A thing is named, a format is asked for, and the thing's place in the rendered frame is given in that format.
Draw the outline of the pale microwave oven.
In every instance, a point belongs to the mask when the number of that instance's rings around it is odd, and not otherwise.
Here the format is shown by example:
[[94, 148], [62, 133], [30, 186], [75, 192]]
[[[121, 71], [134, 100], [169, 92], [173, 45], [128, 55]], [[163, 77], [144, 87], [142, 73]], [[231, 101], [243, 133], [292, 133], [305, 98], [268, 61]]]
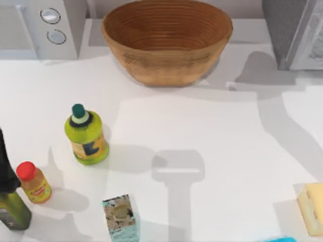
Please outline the pale microwave oven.
[[[54, 8], [61, 20], [45, 23], [40, 11]], [[87, 0], [0, 0], [0, 60], [78, 59], [88, 13]], [[47, 31], [65, 33], [64, 44], [48, 41]]]

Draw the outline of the orange bottle with red cap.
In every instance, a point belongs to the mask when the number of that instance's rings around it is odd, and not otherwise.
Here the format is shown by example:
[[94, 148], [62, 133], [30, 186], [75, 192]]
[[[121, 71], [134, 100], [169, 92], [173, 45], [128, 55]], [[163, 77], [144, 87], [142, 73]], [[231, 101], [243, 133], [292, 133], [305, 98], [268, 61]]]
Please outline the orange bottle with red cap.
[[31, 161], [20, 163], [16, 168], [16, 174], [30, 202], [41, 204], [51, 198], [51, 186], [42, 171]]

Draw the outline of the teal patterned carton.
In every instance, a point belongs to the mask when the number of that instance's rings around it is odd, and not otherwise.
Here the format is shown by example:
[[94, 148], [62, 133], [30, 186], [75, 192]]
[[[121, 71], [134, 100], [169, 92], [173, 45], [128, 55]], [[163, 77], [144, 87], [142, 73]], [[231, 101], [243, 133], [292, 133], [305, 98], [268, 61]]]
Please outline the teal patterned carton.
[[111, 242], [139, 242], [139, 229], [128, 194], [102, 201]]

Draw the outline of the brown woven basket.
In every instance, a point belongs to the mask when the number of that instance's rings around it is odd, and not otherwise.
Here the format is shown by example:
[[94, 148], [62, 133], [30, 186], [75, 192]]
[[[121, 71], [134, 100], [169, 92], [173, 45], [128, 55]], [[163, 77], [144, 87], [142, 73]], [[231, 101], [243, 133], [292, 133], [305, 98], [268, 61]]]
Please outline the brown woven basket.
[[101, 33], [139, 83], [186, 86], [219, 60], [233, 22], [223, 10], [196, 0], [138, 0], [105, 15]]

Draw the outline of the bright blue object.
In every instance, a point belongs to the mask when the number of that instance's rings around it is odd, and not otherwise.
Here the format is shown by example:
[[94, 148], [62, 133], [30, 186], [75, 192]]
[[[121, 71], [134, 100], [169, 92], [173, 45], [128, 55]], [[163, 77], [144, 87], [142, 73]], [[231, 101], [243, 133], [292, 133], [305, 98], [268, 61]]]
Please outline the bright blue object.
[[264, 240], [263, 242], [298, 242], [294, 237], [283, 236]]

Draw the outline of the dark olive green bottle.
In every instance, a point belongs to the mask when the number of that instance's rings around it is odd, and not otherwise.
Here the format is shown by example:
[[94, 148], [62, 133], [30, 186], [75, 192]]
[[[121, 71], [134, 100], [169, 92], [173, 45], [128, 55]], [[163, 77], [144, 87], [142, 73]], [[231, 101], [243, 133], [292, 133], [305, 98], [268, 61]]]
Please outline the dark olive green bottle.
[[32, 213], [17, 192], [0, 193], [0, 221], [9, 230], [28, 229]]

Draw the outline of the pale yellow block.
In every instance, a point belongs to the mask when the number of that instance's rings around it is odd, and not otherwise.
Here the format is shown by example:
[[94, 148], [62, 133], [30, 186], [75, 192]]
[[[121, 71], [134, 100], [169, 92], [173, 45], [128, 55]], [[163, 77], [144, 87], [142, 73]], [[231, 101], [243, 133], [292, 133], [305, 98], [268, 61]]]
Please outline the pale yellow block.
[[310, 236], [323, 236], [323, 183], [306, 184], [297, 202]]

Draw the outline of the round grey microwave knob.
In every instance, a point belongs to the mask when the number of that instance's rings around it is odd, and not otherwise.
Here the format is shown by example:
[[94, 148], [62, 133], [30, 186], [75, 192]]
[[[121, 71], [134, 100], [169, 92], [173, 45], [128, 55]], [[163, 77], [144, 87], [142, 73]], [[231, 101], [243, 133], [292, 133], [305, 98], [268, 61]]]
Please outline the round grey microwave knob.
[[46, 37], [49, 42], [56, 45], [64, 44], [67, 40], [65, 33], [58, 29], [47, 31]]
[[61, 20], [60, 13], [54, 8], [41, 10], [40, 17], [45, 23], [48, 24], [57, 24]]

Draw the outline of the green bottle with teal cap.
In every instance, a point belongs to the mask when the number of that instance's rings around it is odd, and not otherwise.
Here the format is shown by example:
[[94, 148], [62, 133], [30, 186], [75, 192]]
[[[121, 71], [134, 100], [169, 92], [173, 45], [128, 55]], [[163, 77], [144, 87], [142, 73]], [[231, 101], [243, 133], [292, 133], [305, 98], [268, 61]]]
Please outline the green bottle with teal cap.
[[109, 145], [104, 137], [102, 120], [96, 112], [86, 110], [80, 103], [74, 104], [64, 130], [73, 154], [81, 164], [98, 164], [108, 156]]

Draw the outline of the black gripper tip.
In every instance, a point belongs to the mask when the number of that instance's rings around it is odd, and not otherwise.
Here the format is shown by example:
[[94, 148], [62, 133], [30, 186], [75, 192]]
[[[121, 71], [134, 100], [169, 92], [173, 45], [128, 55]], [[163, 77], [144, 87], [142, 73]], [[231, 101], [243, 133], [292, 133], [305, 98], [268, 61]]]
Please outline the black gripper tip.
[[21, 187], [21, 182], [11, 167], [4, 136], [0, 128], [0, 193], [10, 194]]

